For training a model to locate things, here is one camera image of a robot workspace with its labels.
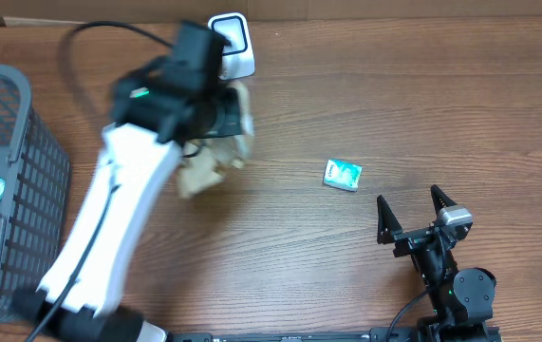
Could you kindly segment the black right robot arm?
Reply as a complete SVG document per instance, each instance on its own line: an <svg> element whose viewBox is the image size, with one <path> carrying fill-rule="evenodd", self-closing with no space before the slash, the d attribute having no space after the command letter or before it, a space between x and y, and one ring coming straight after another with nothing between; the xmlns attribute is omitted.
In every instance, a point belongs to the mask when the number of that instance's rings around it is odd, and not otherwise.
<svg viewBox="0 0 542 342"><path fill-rule="evenodd" d="M460 269L452 254L457 243L469 234L473 215L437 185L431 186L430 193L436 219L408 232L402 229L386 199L377 197L377 242L392 244L395 257L411 258L424 290L376 336L382 341L500 341L499 329L487 325L494 316L495 276L484 268ZM402 317L425 297L434 314L420 318L414 327L398 329Z"/></svg>

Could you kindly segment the teal white tissue pack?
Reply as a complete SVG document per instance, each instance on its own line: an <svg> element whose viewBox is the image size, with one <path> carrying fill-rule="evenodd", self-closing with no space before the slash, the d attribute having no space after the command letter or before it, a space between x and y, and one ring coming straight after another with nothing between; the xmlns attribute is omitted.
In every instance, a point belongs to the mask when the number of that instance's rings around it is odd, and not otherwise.
<svg viewBox="0 0 542 342"><path fill-rule="evenodd" d="M363 168L360 165L330 159L323 176L323 184L333 188L356 192Z"/></svg>

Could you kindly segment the beige brown bag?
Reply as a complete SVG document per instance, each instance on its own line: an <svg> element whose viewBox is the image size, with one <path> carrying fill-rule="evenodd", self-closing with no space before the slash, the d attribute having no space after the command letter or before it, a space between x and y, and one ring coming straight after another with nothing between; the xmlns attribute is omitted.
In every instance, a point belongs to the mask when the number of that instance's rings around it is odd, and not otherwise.
<svg viewBox="0 0 542 342"><path fill-rule="evenodd" d="M228 83L229 90L236 91L239 118L236 127L241 132L226 138L203 139L202 148L191 158L184 157L178 168L176 184L178 194L189 199L223 182L232 169L242 169L252 156L254 124L251 111L250 92L241 82Z"/></svg>

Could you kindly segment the brown cardboard backdrop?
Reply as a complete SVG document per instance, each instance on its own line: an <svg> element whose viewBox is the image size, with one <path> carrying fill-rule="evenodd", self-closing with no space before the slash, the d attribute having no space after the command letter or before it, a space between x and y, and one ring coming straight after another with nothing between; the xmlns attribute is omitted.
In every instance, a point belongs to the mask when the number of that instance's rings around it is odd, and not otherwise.
<svg viewBox="0 0 542 342"><path fill-rule="evenodd" d="M240 12L251 21L542 16L542 0L0 0L0 26L23 21L205 21Z"/></svg>

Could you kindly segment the grey plastic mesh basket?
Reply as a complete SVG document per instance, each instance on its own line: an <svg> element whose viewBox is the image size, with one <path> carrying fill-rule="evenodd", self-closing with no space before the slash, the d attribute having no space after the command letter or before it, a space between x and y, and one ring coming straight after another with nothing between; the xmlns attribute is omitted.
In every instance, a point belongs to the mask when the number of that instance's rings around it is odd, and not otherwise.
<svg viewBox="0 0 542 342"><path fill-rule="evenodd" d="M0 323L16 319L13 293L30 288L59 254L69 157L32 105L26 76L0 65Z"/></svg>

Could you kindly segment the white barcode scanner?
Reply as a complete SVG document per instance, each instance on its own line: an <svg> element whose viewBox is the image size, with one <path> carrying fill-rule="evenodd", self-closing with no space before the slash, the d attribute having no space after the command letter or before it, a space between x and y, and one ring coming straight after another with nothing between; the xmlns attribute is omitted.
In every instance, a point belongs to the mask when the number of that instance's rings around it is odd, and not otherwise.
<svg viewBox="0 0 542 342"><path fill-rule="evenodd" d="M218 14L208 20L208 28L228 41L222 54L222 80L234 80L255 73L255 59L246 17L240 12Z"/></svg>

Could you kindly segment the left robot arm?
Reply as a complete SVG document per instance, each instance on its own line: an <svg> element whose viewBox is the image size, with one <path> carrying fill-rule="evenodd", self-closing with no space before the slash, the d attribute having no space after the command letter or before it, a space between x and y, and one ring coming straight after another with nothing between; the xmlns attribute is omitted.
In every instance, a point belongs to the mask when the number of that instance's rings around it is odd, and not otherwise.
<svg viewBox="0 0 542 342"><path fill-rule="evenodd" d="M231 39L185 21L169 53L122 76L80 213L60 254L16 312L61 341L168 341L121 305L130 260L161 188L188 199L224 181L252 153L248 89L224 73Z"/></svg>

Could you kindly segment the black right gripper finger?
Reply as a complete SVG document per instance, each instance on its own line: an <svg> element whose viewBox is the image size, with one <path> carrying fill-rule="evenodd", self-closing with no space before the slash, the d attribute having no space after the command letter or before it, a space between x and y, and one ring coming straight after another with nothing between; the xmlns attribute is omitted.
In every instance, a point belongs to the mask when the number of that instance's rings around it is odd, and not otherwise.
<svg viewBox="0 0 542 342"><path fill-rule="evenodd" d="M395 241L395 236L402 233L402 226L393 214L388 202L382 195L377 197L379 244L389 244Z"/></svg>
<svg viewBox="0 0 542 342"><path fill-rule="evenodd" d="M436 184L430 187L431 198L435 213L438 214L443 208L455 206L457 203L450 199Z"/></svg>

